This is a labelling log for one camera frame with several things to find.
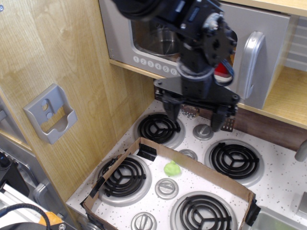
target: cardboard box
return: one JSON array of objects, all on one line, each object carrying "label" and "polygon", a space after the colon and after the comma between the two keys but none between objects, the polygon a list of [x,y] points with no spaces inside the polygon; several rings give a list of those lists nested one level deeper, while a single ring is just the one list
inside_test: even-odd
[{"label": "cardboard box", "polygon": [[85,199],[83,202],[83,207],[86,210],[86,213],[91,220],[95,220],[96,222],[102,223],[105,228],[108,230],[118,230],[116,227],[108,223],[106,220],[103,220],[99,218],[97,215],[95,215],[94,212],[92,212],[93,205],[95,201],[98,199],[98,189],[104,184],[104,182],[112,175],[112,173],[115,171],[115,169],[125,160],[125,158],[135,153],[139,148],[140,144],[144,144],[146,146],[149,146],[151,148],[156,149],[156,153],[159,156],[166,157],[170,160],[175,161],[180,167],[188,169],[192,173],[204,178],[205,180],[211,182],[212,184],[232,193],[233,195],[243,199],[248,203],[247,210],[245,211],[245,216],[242,219],[241,226],[239,229],[242,229],[245,225],[246,219],[248,217],[248,213],[252,206],[254,204],[254,198],[255,194],[248,190],[246,187],[241,185],[240,183],[236,182],[235,180],[220,174],[217,171],[214,171],[207,166],[201,164],[200,162],[197,162],[177,151],[174,151],[172,149],[169,149],[163,145],[157,144],[153,141],[150,141],[145,138],[139,138],[137,139],[128,149],[127,151],[121,155],[117,161],[113,164],[113,166],[103,175],[103,177],[98,180],[96,185],[94,186],[93,190],[91,191],[90,195]]}]

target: black burner coil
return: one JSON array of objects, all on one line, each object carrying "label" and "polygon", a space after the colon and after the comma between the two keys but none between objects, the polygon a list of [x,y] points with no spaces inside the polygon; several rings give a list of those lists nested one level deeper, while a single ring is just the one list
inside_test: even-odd
[{"label": "black burner coil", "polygon": [[232,218],[225,206],[209,195],[193,195],[180,204],[184,230],[231,230]]},{"label": "black burner coil", "polygon": [[148,115],[138,127],[140,137],[158,144],[166,143],[180,130],[179,123],[171,121],[165,114]]},{"label": "black burner coil", "polygon": [[219,143],[211,152],[215,170],[232,179],[248,178],[258,169],[259,158],[249,148]]},{"label": "black burner coil", "polygon": [[[105,173],[109,166],[108,162],[100,172]],[[124,197],[137,192],[145,179],[146,174],[142,165],[137,160],[127,157],[107,179],[103,187],[106,196]]]}]

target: green sponge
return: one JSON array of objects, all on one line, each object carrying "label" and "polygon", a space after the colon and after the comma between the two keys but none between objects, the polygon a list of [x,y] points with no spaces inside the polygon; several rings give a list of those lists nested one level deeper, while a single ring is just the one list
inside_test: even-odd
[{"label": "green sponge", "polygon": [[164,167],[164,172],[168,176],[176,176],[181,173],[181,170],[180,167],[174,161],[171,161]]}]

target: dark brown backsplash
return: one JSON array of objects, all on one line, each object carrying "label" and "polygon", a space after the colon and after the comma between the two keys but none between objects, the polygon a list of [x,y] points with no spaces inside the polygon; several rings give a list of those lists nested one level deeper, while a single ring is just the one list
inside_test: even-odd
[{"label": "dark brown backsplash", "polygon": [[[210,119],[211,111],[201,109],[200,116]],[[297,151],[307,139],[307,130],[239,108],[234,129]]]}]

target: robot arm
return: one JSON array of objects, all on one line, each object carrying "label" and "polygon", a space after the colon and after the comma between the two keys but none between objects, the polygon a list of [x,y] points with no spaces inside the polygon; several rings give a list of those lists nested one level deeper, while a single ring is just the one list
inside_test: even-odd
[{"label": "robot arm", "polygon": [[179,40],[179,78],[156,80],[164,108],[176,120],[181,104],[213,111],[211,126],[220,130],[235,115],[240,98],[214,78],[214,69],[234,53],[236,38],[216,0],[113,0],[130,20],[155,21]]}]

